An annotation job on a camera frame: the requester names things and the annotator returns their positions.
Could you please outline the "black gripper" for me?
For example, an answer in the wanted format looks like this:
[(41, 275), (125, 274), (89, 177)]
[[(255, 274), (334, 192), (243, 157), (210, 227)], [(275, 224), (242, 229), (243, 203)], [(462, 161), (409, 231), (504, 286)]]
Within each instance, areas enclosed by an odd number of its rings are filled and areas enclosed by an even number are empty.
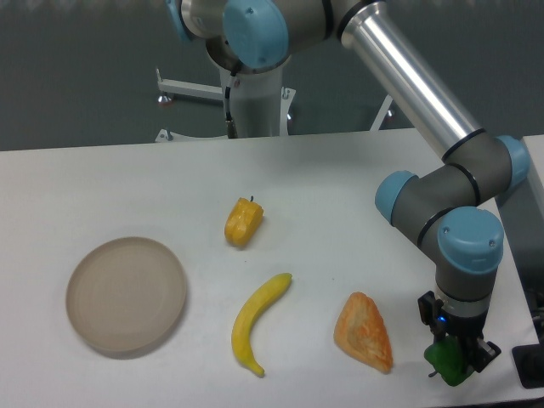
[(464, 371), (481, 373), (501, 354), (501, 349), (496, 344), (483, 339), (490, 298), (474, 302), (464, 302), (452, 297), (436, 299), (439, 316), (430, 324), (433, 343), (441, 342), (446, 336), (464, 339)]

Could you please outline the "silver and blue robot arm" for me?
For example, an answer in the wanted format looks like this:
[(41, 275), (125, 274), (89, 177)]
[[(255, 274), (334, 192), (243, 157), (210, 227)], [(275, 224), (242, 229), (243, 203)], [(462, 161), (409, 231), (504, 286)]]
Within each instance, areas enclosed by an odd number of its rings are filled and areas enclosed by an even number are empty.
[(380, 184), (382, 216), (436, 267), (419, 298), (433, 333), (426, 360), (446, 380), (482, 371), (500, 349), (483, 329), (502, 260), (504, 231), (481, 204), (527, 176), (526, 148), (491, 137), (399, 32), (383, 1), (169, 1), (179, 38), (203, 39), (224, 71), (222, 103), (231, 139), (281, 131), (278, 87), (265, 76), (298, 51), (336, 37), (376, 76), (441, 159), (425, 177), (396, 172)]

